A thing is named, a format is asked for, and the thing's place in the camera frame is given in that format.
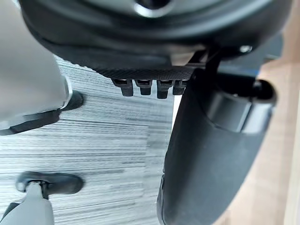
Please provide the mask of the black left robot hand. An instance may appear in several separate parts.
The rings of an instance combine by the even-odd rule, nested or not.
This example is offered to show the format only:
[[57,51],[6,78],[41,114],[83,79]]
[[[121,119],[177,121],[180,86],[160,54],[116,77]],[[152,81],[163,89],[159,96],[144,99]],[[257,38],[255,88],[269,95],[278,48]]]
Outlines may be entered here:
[[33,37],[53,54],[110,78],[182,97],[157,197],[162,225],[211,225],[261,147],[277,103],[258,79],[277,59],[290,0],[22,0]]

